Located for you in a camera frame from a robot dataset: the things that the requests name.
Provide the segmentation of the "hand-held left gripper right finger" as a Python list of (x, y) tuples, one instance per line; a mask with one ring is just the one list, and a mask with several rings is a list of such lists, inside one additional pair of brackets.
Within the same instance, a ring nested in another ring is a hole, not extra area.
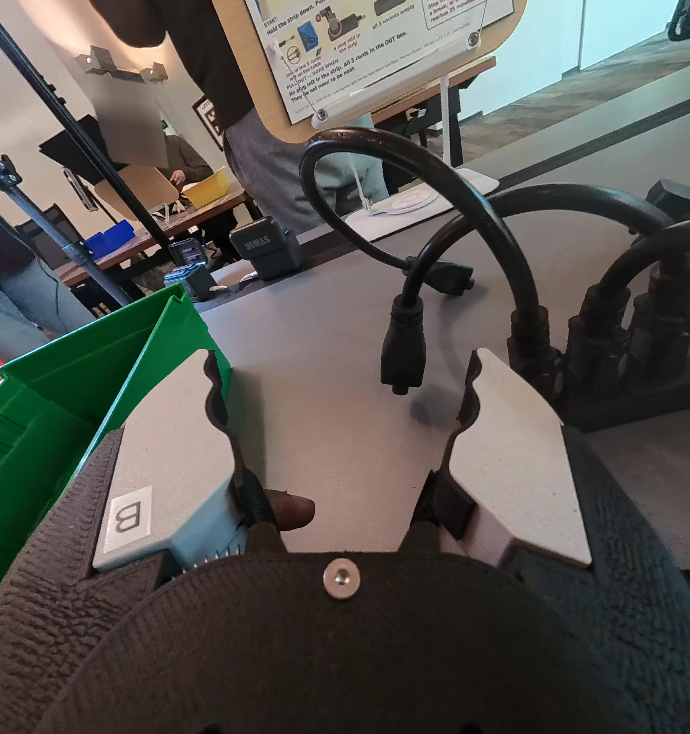
[(526, 549), (592, 563), (575, 479), (554, 409), (486, 348), (474, 350), (444, 475), (473, 505), (450, 530), (460, 551), (503, 567)]

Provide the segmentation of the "yellow plastic bin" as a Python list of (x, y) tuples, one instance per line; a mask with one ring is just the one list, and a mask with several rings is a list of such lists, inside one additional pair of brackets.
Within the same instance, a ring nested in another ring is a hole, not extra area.
[(182, 194), (195, 209), (200, 210), (225, 197), (229, 188), (225, 170), (220, 169), (200, 182), (185, 185)]

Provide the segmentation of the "black charger case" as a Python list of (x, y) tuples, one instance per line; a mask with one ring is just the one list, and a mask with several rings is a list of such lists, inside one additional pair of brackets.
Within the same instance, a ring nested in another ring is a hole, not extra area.
[(234, 228), (229, 239), (240, 257), (251, 262), (263, 281), (299, 271), (304, 262), (295, 233), (282, 228), (271, 216)]

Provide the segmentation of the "green plastic bin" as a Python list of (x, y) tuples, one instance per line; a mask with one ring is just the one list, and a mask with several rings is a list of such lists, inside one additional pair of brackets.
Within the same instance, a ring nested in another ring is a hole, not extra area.
[(0, 368), (0, 583), (100, 440), (198, 349), (226, 397), (230, 362), (172, 286)]

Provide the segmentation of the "black light panel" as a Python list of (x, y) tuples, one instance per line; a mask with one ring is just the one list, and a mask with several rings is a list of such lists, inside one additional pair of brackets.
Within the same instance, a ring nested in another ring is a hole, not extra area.
[[(77, 123), (83, 129), (84, 133), (90, 137), (103, 156), (110, 161), (107, 146), (97, 119), (93, 115), (84, 115), (77, 120)], [(62, 130), (47, 141), (39, 144), (38, 151), (62, 167), (71, 170), (92, 186), (104, 180), (102, 173), (95, 167), (66, 130)]]

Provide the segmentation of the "wooden instruction board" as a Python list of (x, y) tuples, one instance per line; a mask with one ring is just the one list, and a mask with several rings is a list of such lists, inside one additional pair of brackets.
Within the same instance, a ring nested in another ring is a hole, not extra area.
[(214, 1), (264, 127), (343, 126), (497, 50), (525, 1)]

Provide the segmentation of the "metal light stand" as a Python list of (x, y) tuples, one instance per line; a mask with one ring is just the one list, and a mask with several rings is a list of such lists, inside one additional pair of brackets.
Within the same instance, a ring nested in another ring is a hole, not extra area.
[(130, 296), (105, 274), (91, 257), (90, 250), (81, 241), (73, 242), (54, 224), (45, 213), (34, 204), (19, 188), (22, 178), (8, 156), (0, 159), (0, 191), (12, 200), (20, 209), (45, 232), (78, 267), (99, 284), (120, 307), (131, 304)]

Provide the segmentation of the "blue plastic bin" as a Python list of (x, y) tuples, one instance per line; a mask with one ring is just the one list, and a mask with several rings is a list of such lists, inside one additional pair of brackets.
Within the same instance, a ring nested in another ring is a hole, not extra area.
[(84, 240), (93, 261), (98, 261), (115, 252), (135, 236), (134, 228), (123, 219), (104, 232), (98, 232)]

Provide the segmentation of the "person's left hand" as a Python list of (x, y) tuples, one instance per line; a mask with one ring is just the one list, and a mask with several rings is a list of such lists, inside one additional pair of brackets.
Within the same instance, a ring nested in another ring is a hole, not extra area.
[(311, 499), (276, 490), (265, 490), (265, 494), (280, 531), (306, 527), (315, 516), (316, 505)]

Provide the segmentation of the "wooden desk black legs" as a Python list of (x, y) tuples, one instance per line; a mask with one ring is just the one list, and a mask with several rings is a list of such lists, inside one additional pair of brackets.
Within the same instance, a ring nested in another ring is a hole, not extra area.
[(447, 81), (446, 112), (443, 112), (441, 83), (432, 82), (414, 93), (372, 113), (376, 128), (407, 138), (418, 135), (421, 145), (428, 145), (428, 129), (442, 123), (448, 134), (443, 147), (449, 151), (454, 167), (463, 164), (462, 139), (458, 116), (461, 112), (460, 92), (467, 89), (483, 72), (496, 66), (496, 57), (488, 56), (452, 73)]

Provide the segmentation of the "black tripod pole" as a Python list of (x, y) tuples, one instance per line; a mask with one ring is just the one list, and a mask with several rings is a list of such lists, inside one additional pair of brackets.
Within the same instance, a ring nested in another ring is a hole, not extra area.
[(138, 198), (134, 196), (130, 188), (120, 178), (113, 163), (103, 156), (90, 137), (84, 133), (75, 117), (68, 111), (65, 102), (57, 95), (55, 87), (46, 82), (45, 78), (39, 73), (34, 64), (31, 63), (27, 55), (21, 50), (1, 23), (0, 50), (19, 72), (20, 76), (29, 84), (54, 118), (70, 134), (71, 138), (102, 173), (104, 179), (110, 182), (112, 188), (119, 194), (122, 201), (131, 209), (136, 217), (138, 217), (139, 222), (146, 228), (148, 233), (157, 240), (158, 245), (168, 248), (170, 246), (170, 240), (162, 232), (157, 221), (148, 213)]

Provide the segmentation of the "long wooden table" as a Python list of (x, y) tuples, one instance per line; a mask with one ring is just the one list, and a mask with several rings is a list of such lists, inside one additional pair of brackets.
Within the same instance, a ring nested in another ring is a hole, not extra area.
[[(160, 226), (166, 237), (171, 239), (173, 236), (185, 234), (193, 226), (200, 227), (208, 219), (232, 211), (238, 206), (245, 206), (252, 218), (258, 218), (261, 215), (255, 200), (239, 184), (235, 184), (231, 193), (215, 199), (200, 209), (191, 206), (181, 214), (172, 215), (169, 223), (163, 222)], [(134, 233), (133, 239), (100, 258), (96, 264), (102, 270), (108, 270), (157, 244), (157, 240), (142, 227)], [(66, 286), (74, 286), (90, 277), (82, 267), (72, 262), (56, 269), (54, 273)]]

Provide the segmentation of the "black power strip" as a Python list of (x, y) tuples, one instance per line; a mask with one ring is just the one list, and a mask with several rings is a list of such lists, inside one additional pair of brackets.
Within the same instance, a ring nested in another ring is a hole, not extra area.
[[(562, 208), (636, 234), (569, 320), (556, 410), (583, 432), (690, 408), (690, 214), (663, 198), (557, 184)], [(690, 195), (682, 194), (690, 210)]]

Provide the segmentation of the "small black battery case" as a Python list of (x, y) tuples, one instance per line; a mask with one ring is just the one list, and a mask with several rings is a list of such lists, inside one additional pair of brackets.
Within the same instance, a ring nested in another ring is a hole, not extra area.
[(182, 284), (193, 302), (204, 302), (213, 297), (211, 289), (217, 284), (208, 269), (208, 257), (196, 238), (174, 242), (169, 248), (175, 267), (165, 275), (164, 287)]

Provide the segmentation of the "metal wall bracket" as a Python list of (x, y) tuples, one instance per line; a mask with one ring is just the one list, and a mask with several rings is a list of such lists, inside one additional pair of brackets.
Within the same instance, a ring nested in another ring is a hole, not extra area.
[(151, 66), (139, 69), (118, 66), (109, 49), (95, 45), (90, 47), (89, 52), (77, 54), (75, 62), (86, 74), (109, 76), (120, 81), (158, 84), (169, 78), (166, 67), (162, 63), (153, 62)]

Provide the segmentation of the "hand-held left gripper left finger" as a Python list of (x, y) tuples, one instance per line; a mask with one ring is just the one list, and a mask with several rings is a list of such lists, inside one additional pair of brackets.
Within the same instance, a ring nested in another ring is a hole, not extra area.
[(247, 529), (234, 482), (242, 469), (217, 355), (199, 349), (123, 424), (93, 569), (158, 551), (170, 552), (183, 570), (239, 555)]

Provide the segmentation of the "black white marker sign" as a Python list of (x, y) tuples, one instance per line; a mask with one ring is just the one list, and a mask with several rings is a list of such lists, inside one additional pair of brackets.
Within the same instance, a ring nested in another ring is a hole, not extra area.
[(202, 96), (193, 104), (193, 112), (203, 124), (218, 149), (224, 151), (224, 133), (217, 119), (214, 106), (207, 97)]

